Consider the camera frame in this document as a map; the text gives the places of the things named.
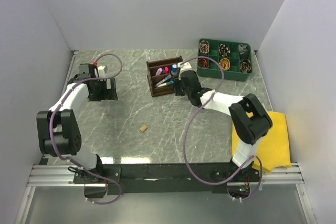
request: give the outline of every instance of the yellow cloth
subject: yellow cloth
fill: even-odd
[[[279,112],[267,112],[273,121],[273,127],[269,130],[260,143],[257,156],[262,161],[262,169],[268,173],[275,167],[291,167],[289,157],[289,141],[286,117]],[[239,137],[232,126],[232,155],[237,151]],[[255,158],[253,168],[260,170],[259,162]]]

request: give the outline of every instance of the black metal bar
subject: black metal bar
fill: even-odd
[[[48,157],[42,157],[41,159],[40,159],[40,162],[38,163],[38,165],[48,165],[48,160],[49,160],[49,158]]]
[[[176,191],[212,191],[227,193],[226,185],[207,186],[197,181],[185,164],[113,164],[103,165],[109,178],[119,180],[124,193],[167,193]],[[229,177],[235,170],[230,163],[197,163],[191,164],[193,171],[203,180],[218,182]],[[259,171],[250,169],[247,173],[238,174],[232,181],[259,181]],[[79,176],[75,176],[75,184],[86,184]],[[114,184],[108,184],[108,195],[118,194]]]

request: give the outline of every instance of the wire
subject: wire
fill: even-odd
[[[219,61],[219,65],[220,65],[220,67],[221,67],[223,70],[225,70],[225,71],[227,71],[227,70],[230,69],[230,61],[229,61],[228,58],[223,58],[223,59],[221,59],[221,60]]]
[[[79,175],[80,177],[82,177],[84,180],[85,179],[88,179],[90,182],[92,182],[92,183],[98,183],[98,182],[100,182],[100,181],[102,181],[102,179],[98,179],[98,178],[96,178],[96,177],[94,177],[94,178],[92,178],[92,176],[87,176],[86,178],[84,177],[84,172],[83,172],[83,170],[80,170],[80,169],[78,169],[78,168],[76,168],[76,167],[73,167],[73,166],[69,166],[68,167],[68,171],[70,171],[70,172],[72,172],[72,173],[75,173],[75,174],[77,174],[77,175]]]
[[[247,178],[245,178],[245,188],[248,189],[250,186],[250,177],[247,176]]]
[[[57,148],[57,146],[56,146],[55,138],[54,138],[54,129],[53,129],[52,126],[53,126],[53,122],[54,122],[54,118],[55,118],[56,113],[59,111],[59,109],[62,107],[62,104],[64,104],[64,102],[67,100],[67,98],[69,97],[69,95],[73,92],[73,90],[74,90],[76,87],[78,87],[79,85],[81,85],[81,84],[83,84],[83,83],[85,83],[85,82],[87,82],[87,81],[108,80],[108,79],[112,79],[112,78],[114,78],[114,77],[116,77],[117,75],[120,74],[120,72],[121,72],[121,70],[122,70],[122,61],[121,61],[121,59],[120,59],[117,55],[115,55],[115,54],[103,54],[103,55],[100,55],[100,56],[98,56],[98,57],[96,58],[96,60],[94,61],[95,64],[97,64],[97,61],[98,61],[99,59],[101,59],[102,57],[104,57],[104,56],[114,56],[114,57],[116,57],[116,58],[118,59],[119,63],[120,63],[120,69],[119,69],[119,71],[118,71],[116,74],[114,74],[113,76],[110,76],[110,77],[94,77],[94,78],[88,78],[88,79],[84,79],[84,80],[81,80],[81,81],[77,82],[75,85],[72,86],[72,88],[71,88],[70,90],[68,90],[68,92],[67,92],[67,93],[64,95],[64,97],[62,98],[61,102],[57,105],[57,107],[55,108],[55,110],[52,112],[51,117],[50,117],[50,122],[49,122],[49,134],[50,134],[51,144],[53,145],[53,148],[54,148],[54,151],[55,151],[56,155],[57,155],[61,160],[69,160],[69,161],[72,162],[74,165],[80,167],[81,169],[83,169],[85,172],[87,172],[87,173],[90,174],[91,176],[94,176],[94,177],[96,177],[96,178],[103,179],[103,180],[105,180],[105,181],[108,181],[108,182],[113,183],[113,184],[115,184],[115,185],[118,186],[118,188],[119,188],[119,194],[116,196],[115,199],[113,199],[113,200],[111,200],[111,201],[107,201],[107,202],[97,202],[97,201],[94,201],[94,200],[92,200],[92,199],[87,199],[89,202],[91,202],[91,203],[93,203],[93,204],[97,204],[97,205],[107,205],[107,204],[110,204],[110,203],[113,203],[113,202],[117,201],[117,200],[120,198],[120,196],[122,195],[122,189],[121,189],[120,184],[119,184],[117,181],[113,180],[113,179],[106,178],[106,177],[100,176],[100,175],[98,175],[98,174],[95,174],[95,173],[89,171],[88,169],[86,169],[85,167],[83,167],[80,163],[78,163],[77,161],[73,160],[71,157],[63,157],[63,156],[60,154],[60,152],[59,152],[59,150],[58,150],[58,148]]]
[[[206,61],[206,59],[200,59],[200,60],[198,60],[198,66],[200,68],[209,68],[209,64]]]
[[[221,66],[218,64],[217,61],[215,61],[212,58],[207,57],[207,56],[194,57],[194,58],[191,58],[191,59],[188,59],[188,60],[184,61],[182,64],[187,63],[187,62],[189,62],[191,60],[195,60],[195,59],[207,59],[207,60],[212,61],[213,63],[215,63],[219,67],[220,72],[222,74],[222,78],[221,78],[221,81],[219,82],[218,86],[215,88],[215,91],[217,91],[219,89],[219,87],[222,85],[223,81],[224,81],[224,72],[223,72]],[[219,185],[225,184],[225,183],[229,182],[231,179],[233,179],[239,173],[239,171],[244,167],[244,165],[246,165],[251,159],[254,159],[254,157],[256,157],[259,160],[259,162],[260,162],[260,179],[259,179],[259,183],[258,183],[256,189],[248,197],[244,198],[244,199],[248,199],[251,196],[253,196],[253,194],[259,189],[260,184],[261,184],[261,180],[262,180],[263,165],[261,164],[261,160],[260,160],[260,158],[258,156],[250,156],[250,157],[248,157],[242,163],[242,165],[234,173],[231,174],[231,176],[229,176],[227,179],[225,179],[225,180],[223,180],[221,182],[208,182],[208,181],[205,181],[205,180],[202,180],[201,178],[199,178],[194,173],[194,171],[191,169],[190,164],[189,164],[188,159],[187,159],[187,155],[186,155],[186,139],[187,139],[188,130],[190,128],[190,124],[193,122],[193,120],[198,115],[198,113],[200,113],[200,111],[213,99],[214,95],[215,95],[215,92],[213,92],[211,94],[210,98],[197,109],[197,111],[192,115],[192,117],[187,122],[186,128],[185,128],[185,130],[183,132],[183,158],[184,158],[184,162],[185,162],[185,165],[187,166],[189,172],[193,175],[193,177],[196,180],[198,180],[199,182],[201,182],[201,183],[203,183],[205,185],[219,186]]]

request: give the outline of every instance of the white pen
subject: white pen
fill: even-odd
[[[160,84],[159,86],[157,86],[156,88],[159,88],[159,87],[163,87],[163,86],[168,86],[170,84],[173,84],[174,81],[169,81],[169,82],[166,82],[166,83],[163,83],[163,84]]]
[[[160,84],[164,83],[168,79],[170,79],[172,76],[168,74],[162,81],[159,81],[154,87],[157,88]]]

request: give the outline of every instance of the small wooden block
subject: small wooden block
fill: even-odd
[[[140,131],[141,132],[144,132],[145,130],[147,130],[147,126],[146,125],[143,125],[140,127]]]

